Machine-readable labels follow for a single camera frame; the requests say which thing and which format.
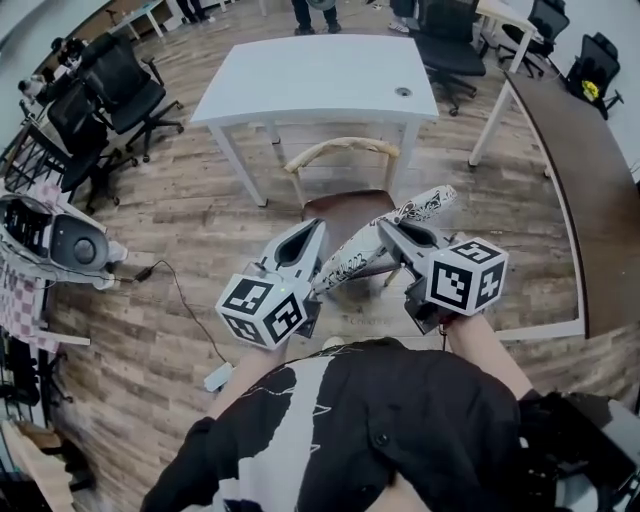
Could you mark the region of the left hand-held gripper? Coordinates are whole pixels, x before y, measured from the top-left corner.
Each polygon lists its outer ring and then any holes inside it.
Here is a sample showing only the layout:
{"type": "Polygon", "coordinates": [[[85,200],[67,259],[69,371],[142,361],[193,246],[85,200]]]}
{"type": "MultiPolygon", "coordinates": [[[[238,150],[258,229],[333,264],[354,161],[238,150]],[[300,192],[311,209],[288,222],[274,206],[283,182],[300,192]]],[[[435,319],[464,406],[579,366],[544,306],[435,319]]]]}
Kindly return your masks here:
{"type": "Polygon", "coordinates": [[[277,349],[293,334],[312,335],[322,306],[312,284],[325,231],[321,219],[300,222],[231,277],[215,310],[235,339],[277,349]]]}

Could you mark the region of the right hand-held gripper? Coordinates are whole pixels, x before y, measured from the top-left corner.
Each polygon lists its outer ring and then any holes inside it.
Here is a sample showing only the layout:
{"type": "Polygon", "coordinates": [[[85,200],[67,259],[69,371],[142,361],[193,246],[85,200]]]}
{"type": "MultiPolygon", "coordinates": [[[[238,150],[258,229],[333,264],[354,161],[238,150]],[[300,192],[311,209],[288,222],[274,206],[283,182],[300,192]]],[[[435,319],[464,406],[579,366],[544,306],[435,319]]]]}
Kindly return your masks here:
{"type": "Polygon", "coordinates": [[[471,317],[501,296],[509,256],[490,242],[461,240],[417,221],[383,220],[378,234],[394,261],[413,276],[404,307],[421,333],[451,317],[471,317]]]}

